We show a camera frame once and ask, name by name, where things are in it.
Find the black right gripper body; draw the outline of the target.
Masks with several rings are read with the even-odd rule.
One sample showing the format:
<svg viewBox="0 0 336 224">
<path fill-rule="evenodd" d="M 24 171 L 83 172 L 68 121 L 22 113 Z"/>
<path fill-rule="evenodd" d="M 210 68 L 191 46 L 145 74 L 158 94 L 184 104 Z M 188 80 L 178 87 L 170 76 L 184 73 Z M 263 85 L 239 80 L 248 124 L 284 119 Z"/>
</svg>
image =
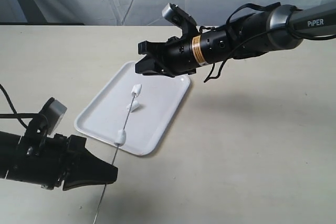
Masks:
<svg viewBox="0 0 336 224">
<path fill-rule="evenodd" d="M 175 76 L 221 62 L 233 49 L 232 39 L 225 29 L 214 29 L 188 38 L 170 40 L 165 45 L 166 55 L 160 58 Z"/>
</svg>

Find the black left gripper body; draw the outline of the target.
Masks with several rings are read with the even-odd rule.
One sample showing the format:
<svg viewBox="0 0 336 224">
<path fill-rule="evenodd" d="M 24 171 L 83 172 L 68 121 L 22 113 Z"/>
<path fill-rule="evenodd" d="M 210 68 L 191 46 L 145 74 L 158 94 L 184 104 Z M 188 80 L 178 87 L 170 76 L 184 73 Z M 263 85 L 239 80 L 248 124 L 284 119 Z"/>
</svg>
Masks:
<svg viewBox="0 0 336 224">
<path fill-rule="evenodd" d="M 40 140 L 22 137 L 15 153 L 15 180 L 41 185 L 53 190 L 63 186 L 70 190 L 88 185 L 84 177 L 85 159 L 89 152 L 84 137 L 56 134 Z"/>
</svg>

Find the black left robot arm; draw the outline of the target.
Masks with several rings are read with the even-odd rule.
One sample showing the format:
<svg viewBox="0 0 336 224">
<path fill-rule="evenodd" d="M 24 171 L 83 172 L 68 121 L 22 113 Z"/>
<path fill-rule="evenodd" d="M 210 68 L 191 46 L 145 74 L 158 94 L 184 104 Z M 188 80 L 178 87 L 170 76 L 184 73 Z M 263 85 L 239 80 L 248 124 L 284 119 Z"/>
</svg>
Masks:
<svg viewBox="0 0 336 224">
<path fill-rule="evenodd" d="M 1 132 L 1 178 L 46 190 L 113 184 L 118 168 L 86 149 L 86 138 L 55 134 L 43 147 L 38 138 Z"/>
</svg>

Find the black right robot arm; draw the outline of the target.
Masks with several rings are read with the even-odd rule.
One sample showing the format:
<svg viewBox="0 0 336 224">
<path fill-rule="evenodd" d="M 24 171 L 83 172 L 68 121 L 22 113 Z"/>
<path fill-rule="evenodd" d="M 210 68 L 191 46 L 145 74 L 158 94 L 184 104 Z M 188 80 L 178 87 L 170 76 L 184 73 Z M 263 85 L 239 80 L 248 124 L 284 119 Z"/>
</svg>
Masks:
<svg viewBox="0 0 336 224">
<path fill-rule="evenodd" d="M 243 5 L 252 13 L 217 27 L 198 26 L 194 18 L 176 4 L 167 4 L 163 18 L 181 29 L 180 37 L 165 42 L 138 44 L 142 59 L 135 64 L 137 74 L 174 78 L 192 75 L 197 68 L 224 65 L 228 60 L 262 56 L 268 52 L 291 50 L 304 40 L 335 39 L 335 3 L 309 9 L 279 2 L 260 6 Z"/>
</svg>

